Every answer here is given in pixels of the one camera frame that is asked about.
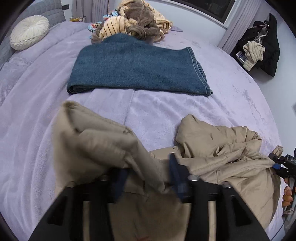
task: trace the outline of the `finger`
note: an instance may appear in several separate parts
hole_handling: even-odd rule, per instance
[[[284,201],[287,201],[287,202],[292,202],[293,201],[293,198],[291,196],[284,195],[283,196],[283,200]]]
[[[284,193],[287,196],[291,196],[292,195],[291,188],[289,186],[286,186],[285,189],[284,189]]]
[[[290,206],[290,203],[287,202],[287,201],[282,201],[281,205],[282,205],[283,207],[287,207],[287,206]]]

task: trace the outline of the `bed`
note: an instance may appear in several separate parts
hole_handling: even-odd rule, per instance
[[[224,51],[184,32],[170,31],[154,45],[192,47],[213,91],[210,97],[107,88],[70,96],[66,84],[76,57],[91,44],[87,26],[55,23],[44,39],[15,52],[0,70],[0,211],[20,241],[29,239],[54,200],[51,133],[64,100],[77,101],[132,128],[148,151],[173,146],[178,125],[189,113],[212,125],[247,126],[257,131],[263,140],[262,154],[268,155],[281,144],[255,81]],[[266,229],[270,238],[283,223],[281,215],[279,200]]]

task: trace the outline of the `human hand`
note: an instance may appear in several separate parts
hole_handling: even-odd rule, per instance
[[[285,178],[285,183],[289,184],[289,178]],[[291,202],[293,202],[292,190],[289,186],[286,186],[284,189],[283,201],[281,205],[283,207],[287,207],[291,205]]]

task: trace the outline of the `cable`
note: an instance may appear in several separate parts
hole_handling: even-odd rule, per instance
[[[270,241],[272,241],[272,240],[276,237],[276,235],[279,233],[279,231],[280,231],[281,228],[283,227],[284,223],[285,223],[285,222],[283,222],[283,224],[282,224],[282,226],[280,227],[280,229],[276,232],[276,234],[274,235],[274,237],[273,237]]]

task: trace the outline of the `window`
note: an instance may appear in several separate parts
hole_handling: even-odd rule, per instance
[[[173,0],[189,7],[202,11],[218,21],[225,23],[225,20],[235,0]]]

